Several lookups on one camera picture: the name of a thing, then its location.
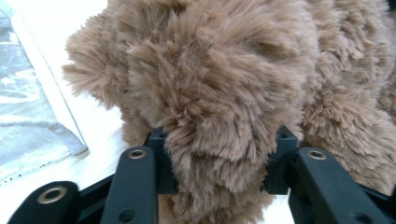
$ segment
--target metal grommet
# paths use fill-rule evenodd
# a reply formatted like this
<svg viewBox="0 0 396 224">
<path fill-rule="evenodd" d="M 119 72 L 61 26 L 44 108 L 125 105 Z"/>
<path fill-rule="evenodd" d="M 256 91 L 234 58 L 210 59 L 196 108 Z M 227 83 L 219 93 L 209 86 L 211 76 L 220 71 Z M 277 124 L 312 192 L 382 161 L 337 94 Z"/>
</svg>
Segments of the metal grommet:
<svg viewBox="0 0 396 224">
<path fill-rule="evenodd" d="M 146 154 L 147 154 L 146 151 L 143 151 L 143 150 L 139 150 L 139 149 L 138 149 L 138 150 L 134 150 L 134 151 L 132 151 L 131 153 L 129 153 L 129 154 L 128 154 L 128 157 L 129 157 L 130 159 L 136 160 L 136 159 L 141 159 L 141 158 L 145 157 Z"/>
<path fill-rule="evenodd" d="M 40 196 L 38 196 L 37 202 L 42 204 L 58 202 L 62 199 L 66 192 L 67 188 L 63 186 L 47 189 L 46 191 L 42 192 Z"/>
<path fill-rule="evenodd" d="M 315 150 L 309 150 L 308 156 L 314 158 L 315 160 L 321 160 L 321 161 L 324 161 L 327 158 L 325 154 Z"/>
</svg>

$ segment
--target black mount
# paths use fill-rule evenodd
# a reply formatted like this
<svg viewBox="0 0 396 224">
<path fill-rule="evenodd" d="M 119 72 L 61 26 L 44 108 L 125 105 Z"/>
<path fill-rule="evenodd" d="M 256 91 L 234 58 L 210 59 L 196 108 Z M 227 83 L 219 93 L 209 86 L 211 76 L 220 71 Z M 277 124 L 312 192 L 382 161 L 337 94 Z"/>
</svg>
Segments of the black mount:
<svg viewBox="0 0 396 224">
<path fill-rule="evenodd" d="M 157 224 L 157 195 L 177 192 L 165 138 L 161 129 L 154 130 L 142 147 L 122 153 L 114 175 L 82 191 L 68 181 L 35 190 L 8 223 Z M 290 189 L 297 224 L 396 223 L 396 190 L 389 197 L 356 184 L 331 153 L 297 148 L 297 138 L 285 127 L 270 161 L 262 190 L 288 194 Z"/>
</svg>

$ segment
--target brown teddy bear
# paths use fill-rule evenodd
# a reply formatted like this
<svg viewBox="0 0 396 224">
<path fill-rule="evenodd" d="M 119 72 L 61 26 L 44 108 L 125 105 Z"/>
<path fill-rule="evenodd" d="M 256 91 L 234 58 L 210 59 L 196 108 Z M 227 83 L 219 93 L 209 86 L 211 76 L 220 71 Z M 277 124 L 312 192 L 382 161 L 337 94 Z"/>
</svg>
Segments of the brown teddy bear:
<svg viewBox="0 0 396 224">
<path fill-rule="evenodd" d="M 382 0 L 109 0 L 67 43 L 64 78 L 153 128 L 178 193 L 163 223 L 256 223 L 276 131 L 329 150 L 359 183 L 396 183 L 395 24 Z"/>
</svg>

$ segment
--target fluffy brown fur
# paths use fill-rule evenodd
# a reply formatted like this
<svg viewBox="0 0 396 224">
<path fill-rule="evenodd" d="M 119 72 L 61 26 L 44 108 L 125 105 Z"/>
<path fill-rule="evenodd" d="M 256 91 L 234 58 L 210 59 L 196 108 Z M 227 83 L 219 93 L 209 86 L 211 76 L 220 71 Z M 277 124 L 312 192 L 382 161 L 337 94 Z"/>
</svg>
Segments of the fluffy brown fur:
<svg viewBox="0 0 396 224">
<path fill-rule="evenodd" d="M 112 0 L 70 37 L 64 77 L 120 108 L 131 146 L 169 133 L 179 186 L 160 199 L 161 223 L 256 223 L 283 124 L 356 181 L 396 183 L 386 11 L 381 0 Z"/>
</svg>

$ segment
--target teddy bear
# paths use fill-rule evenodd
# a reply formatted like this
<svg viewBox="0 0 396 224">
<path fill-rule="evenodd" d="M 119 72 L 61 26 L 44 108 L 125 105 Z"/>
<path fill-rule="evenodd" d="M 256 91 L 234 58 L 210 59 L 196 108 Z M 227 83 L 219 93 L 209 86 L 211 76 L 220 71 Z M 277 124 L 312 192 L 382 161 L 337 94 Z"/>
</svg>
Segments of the teddy bear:
<svg viewBox="0 0 396 224">
<path fill-rule="evenodd" d="M 282 125 L 391 193 L 394 19 L 383 0 L 109 0 L 64 79 L 120 109 L 130 146 L 163 127 L 178 189 L 160 223 L 257 223 Z"/>
</svg>

